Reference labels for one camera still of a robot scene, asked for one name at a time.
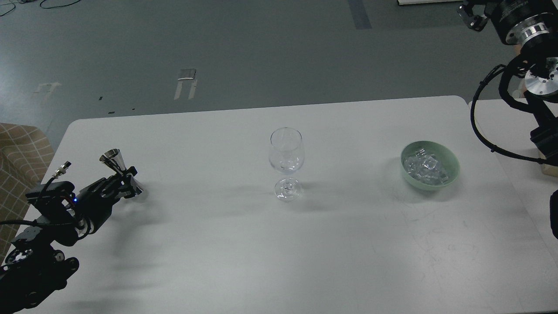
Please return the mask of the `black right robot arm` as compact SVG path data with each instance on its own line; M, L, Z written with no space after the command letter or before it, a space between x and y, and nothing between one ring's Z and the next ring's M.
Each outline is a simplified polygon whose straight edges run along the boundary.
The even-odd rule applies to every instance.
M470 121L476 137L492 153L546 166L557 166L558 120L547 106L557 102L557 8L552 0L464 0L458 14L468 29L484 30L492 22L502 44L519 46L506 65L495 66L473 95ZM534 116L538 127L530 140L540 157L527 157L498 147L476 125L476 103L484 88L500 77L498 91L508 106Z

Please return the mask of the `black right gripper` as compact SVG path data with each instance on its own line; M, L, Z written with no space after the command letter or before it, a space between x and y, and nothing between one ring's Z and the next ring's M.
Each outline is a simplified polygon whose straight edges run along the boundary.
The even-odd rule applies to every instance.
M483 6L480 14L474 12L475 6ZM484 30L490 19L506 45L525 45L557 27L557 8L552 0L462 0L458 15L476 32Z

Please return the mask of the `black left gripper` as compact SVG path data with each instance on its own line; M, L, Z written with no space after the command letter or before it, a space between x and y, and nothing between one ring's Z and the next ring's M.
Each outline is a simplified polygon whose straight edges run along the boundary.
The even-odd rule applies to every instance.
M76 214L84 224L78 231L80 236L96 233L110 218L113 206L121 198L129 199L142 194L142 187L134 178L137 174L135 167L131 170L115 167L113 171L115 174L111 177L103 177L79 192Z

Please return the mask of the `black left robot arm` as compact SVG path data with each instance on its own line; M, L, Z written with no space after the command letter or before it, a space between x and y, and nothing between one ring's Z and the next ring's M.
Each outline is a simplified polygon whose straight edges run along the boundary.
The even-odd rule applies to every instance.
M114 174L102 177L74 193L69 181L56 181L70 166L64 163L45 184L26 194L27 202L40 212L33 221L9 219L2 225L25 229L13 238L11 250L1 267L1 312L14 314L38 306L56 290L64 289L79 268L77 258L68 258L52 244L70 247L96 233L122 198L142 193L134 177L135 167L113 160L105 163Z

